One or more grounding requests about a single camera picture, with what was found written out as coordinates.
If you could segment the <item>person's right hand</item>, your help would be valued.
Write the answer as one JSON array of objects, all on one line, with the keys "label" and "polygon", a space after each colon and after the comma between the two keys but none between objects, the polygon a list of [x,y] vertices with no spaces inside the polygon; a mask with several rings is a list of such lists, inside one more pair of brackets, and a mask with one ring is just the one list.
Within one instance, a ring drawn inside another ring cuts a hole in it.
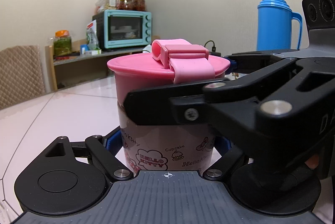
[{"label": "person's right hand", "polygon": [[316,169],[319,165],[320,157],[318,155],[314,155],[310,157],[309,160],[305,162],[305,164],[312,170]]}]

